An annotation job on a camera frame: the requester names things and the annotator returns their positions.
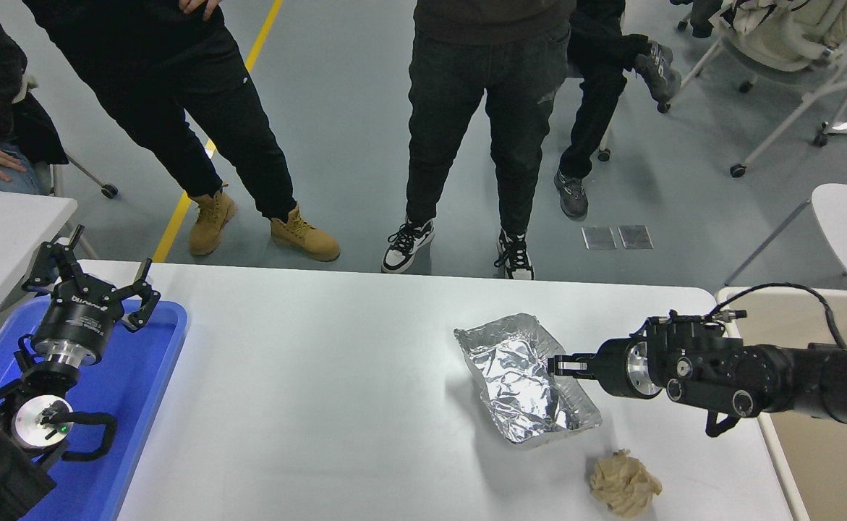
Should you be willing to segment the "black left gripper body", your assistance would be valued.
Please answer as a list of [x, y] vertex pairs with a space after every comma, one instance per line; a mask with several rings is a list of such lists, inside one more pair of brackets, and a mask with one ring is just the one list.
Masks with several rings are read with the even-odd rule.
[[113, 284], [98, 279], [60, 281], [50, 294], [50, 305], [33, 334], [34, 352], [46, 352], [56, 341], [105, 352], [122, 305], [111, 297]]

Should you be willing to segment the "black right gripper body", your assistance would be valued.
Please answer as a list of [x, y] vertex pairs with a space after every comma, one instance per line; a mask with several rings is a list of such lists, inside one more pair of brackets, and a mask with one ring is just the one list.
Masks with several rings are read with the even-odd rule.
[[634, 346], [631, 339], [609, 339], [594, 356], [596, 381], [609, 395], [636, 398], [636, 389], [629, 382], [628, 353]]

